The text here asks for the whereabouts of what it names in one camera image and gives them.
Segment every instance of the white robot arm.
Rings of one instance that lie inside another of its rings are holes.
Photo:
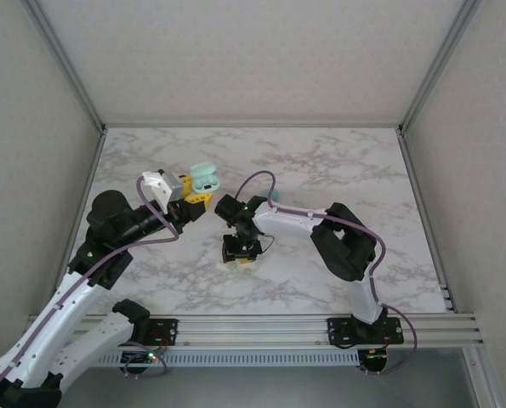
[[[211,195],[185,197],[183,181],[171,173],[145,172],[138,189],[141,181],[156,197],[144,206],[132,209],[115,190],[94,199],[86,240],[71,260],[69,273],[24,336],[0,358],[2,408],[54,408],[62,393],[103,352],[128,340],[143,341],[150,313],[125,299],[96,328],[65,346],[92,305],[132,262],[129,248],[144,245],[137,241],[166,227],[174,239],[151,243],[174,241],[186,224],[207,210]]]
[[[386,310],[374,299],[370,287],[369,269],[375,258],[376,241],[323,218],[324,214],[362,225],[345,205],[334,203],[327,210],[310,210],[281,207],[259,196],[245,203],[225,195],[215,207],[215,213],[236,228],[235,234],[223,237],[225,262],[238,258],[255,260],[263,253],[259,235],[284,234],[311,239],[328,269],[348,282],[353,317],[367,329],[386,316]],[[342,230],[343,236],[337,236]]]

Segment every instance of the marble surface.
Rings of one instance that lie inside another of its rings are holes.
[[[204,161],[219,165],[222,181],[211,210],[188,224],[179,241],[131,250],[134,261],[91,314],[104,314],[123,298],[153,314],[350,313],[345,282],[327,270],[309,240],[277,236],[271,249],[247,267],[222,263],[222,235],[229,230],[214,205],[259,169],[276,174],[281,204],[318,208],[343,202],[386,240],[387,257],[376,275],[386,303],[405,312],[445,311],[393,129],[113,128],[86,212],[93,198],[109,189],[122,191],[137,207],[135,180],[143,171],[188,173]],[[269,186],[269,177],[260,176],[242,199]],[[83,220],[76,247],[87,227]]]

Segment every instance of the purple cable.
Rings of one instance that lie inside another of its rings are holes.
[[[55,303],[55,306],[58,306],[58,308],[62,308],[64,306],[64,302],[67,300],[69,296],[80,286],[83,284],[84,281],[86,281],[90,276],[92,276],[93,273],[95,273],[96,270],[99,269],[101,265],[103,265],[105,262],[107,262],[109,259],[115,257],[121,252],[127,251],[130,248],[134,247],[142,247],[143,245],[150,245],[150,244],[164,244],[167,242],[174,242],[179,239],[179,234],[175,230],[175,228],[152,206],[152,204],[149,203],[149,200],[145,197],[145,194],[143,193],[143,190],[141,189],[141,182],[143,181],[143,177],[139,177],[137,179],[137,182],[135,183],[135,186],[137,188],[137,192],[139,194],[139,197],[144,202],[145,206],[151,210],[151,212],[155,215],[156,218],[173,234],[171,238],[162,238],[158,240],[148,240],[148,241],[139,241],[139,242],[133,242],[131,244],[127,244],[125,246],[121,246],[120,248],[116,249],[115,251],[105,255],[102,259],[100,259],[92,268],[88,270],[86,274],[84,274],[81,279],[79,279],[75,284],[69,288],[69,290],[62,295],[60,299]],[[16,354],[16,356],[11,360],[12,364],[18,365],[20,362],[20,359],[24,357],[26,354],[26,351],[31,346],[31,344],[35,341],[35,339],[39,336],[39,334],[43,331],[43,328],[48,324],[50,319],[54,316],[54,314],[57,312],[57,309],[52,308],[45,317],[41,320],[41,322],[37,325],[33,333],[28,337],[28,339],[24,342],[24,345],[20,349],[20,351]],[[13,367],[9,365],[3,372],[0,374],[0,383],[3,381],[3,379],[13,370]]]
[[[390,310],[396,312],[409,325],[409,328],[412,331],[412,335],[413,335],[413,349],[412,349],[412,352],[407,357],[407,359],[402,361],[400,364],[395,365],[394,367],[389,368],[388,370],[385,370],[385,371],[372,371],[372,372],[374,372],[376,375],[383,376],[383,375],[398,371],[402,367],[406,366],[413,359],[413,357],[415,356],[415,353],[417,353],[418,337],[417,337],[417,332],[415,331],[415,327],[413,327],[412,322],[407,318],[407,316],[405,316],[400,310],[398,310],[394,306],[390,306],[387,303],[380,303],[379,302],[378,291],[375,288],[375,281],[373,279],[373,273],[378,268],[378,266],[383,262],[385,255],[387,253],[387,246],[385,245],[385,242],[383,241],[383,239],[378,234],[373,232],[371,229],[364,227],[362,225],[359,225],[359,224],[351,223],[350,221],[347,221],[347,220],[344,220],[341,218],[332,217],[330,215],[319,214],[319,213],[312,213],[311,215],[309,215],[305,211],[291,210],[291,209],[287,209],[284,207],[276,206],[273,203],[273,201],[271,200],[271,195],[273,193],[274,188],[276,187],[276,176],[270,170],[259,170],[256,173],[251,174],[249,177],[247,177],[247,179],[243,182],[243,184],[237,190],[236,195],[234,197],[237,198],[239,196],[239,194],[242,192],[245,185],[260,174],[268,174],[271,177],[271,187],[270,187],[270,191],[268,192],[268,196],[267,196],[267,202],[271,208],[275,207],[275,208],[277,208],[277,211],[281,212],[281,213],[286,213],[286,214],[291,214],[291,215],[299,215],[300,217],[312,217],[312,218],[327,219],[327,220],[333,221],[335,223],[340,223],[340,224],[345,225],[347,227],[353,228],[354,230],[359,230],[359,231],[364,232],[365,234],[370,235],[373,239],[375,239],[379,243],[379,245],[381,246],[381,253],[379,254],[379,257],[376,260],[376,262],[370,268],[370,273],[368,275],[368,278],[370,280],[370,288],[372,290],[373,300],[375,300],[377,303],[379,303],[384,308],[387,308],[387,309],[390,309]]]
[[[164,366],[164,371],[162,371],[162,372],[158,372],[157,374],[131,374],[131,373],[129,373],[128,368],[129,368],[129,365],[132,363],[132,361],[134,361],[135,359],[137,359],[141,355],[148,355],[148,354],[152,353],[152,350],[150,348],[148,348],[147,346],[145,346],[144,344],[137,343],[137,342],[125,342],[124,345],[135,346],[135,347],[139,347],[144,350],[143,353],[134,354],[126,361],[126,365],[124,366],[124,374],[126,375],[126,377],[128,377],[128,375],[133,375],[133,376],[135,376],[134,378],[137,380],[137,379],[159,378],[159,377],[162,377],[162,376],[165,376],[166,374],[168,374],[168,372],[169,372],[168,365],[166,364],[166,361],[165,361],[165,359],[163,359],[163,357],[160,357],[160,361],[162,362],[162,365]]]

